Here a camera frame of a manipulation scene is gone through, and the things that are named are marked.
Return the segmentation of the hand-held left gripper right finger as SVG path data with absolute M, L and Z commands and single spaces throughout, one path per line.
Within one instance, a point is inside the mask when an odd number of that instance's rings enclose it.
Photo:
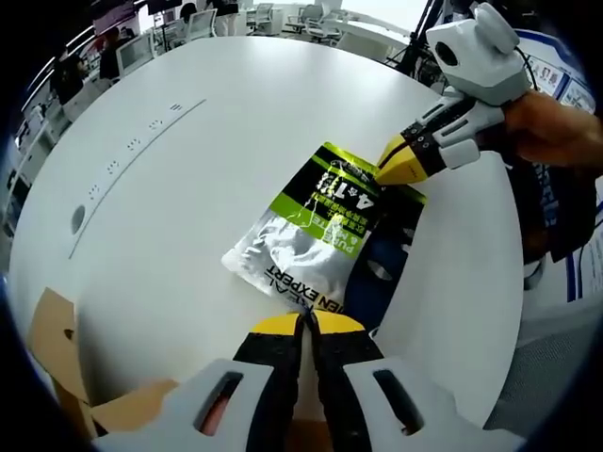
M 516 451 L 521 437 L 462 417 L 454 397 L 400 358 L 386 358 L 364 327 L 313 311 L 318 396 L 335 451 Z

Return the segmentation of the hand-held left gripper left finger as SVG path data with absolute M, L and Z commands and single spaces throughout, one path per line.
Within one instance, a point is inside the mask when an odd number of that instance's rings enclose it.
M 298 396 L 302 315 L 258 323 L 231 360 L 170 391 L 158 416 L 94 441 L 99 451 L 282 451 Z

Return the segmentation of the person's right hand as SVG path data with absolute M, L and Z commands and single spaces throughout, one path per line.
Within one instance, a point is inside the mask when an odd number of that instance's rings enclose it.
M 602 171 L 602 120 L 534 90 L 502 107 L 516 152 L 532 163 Z

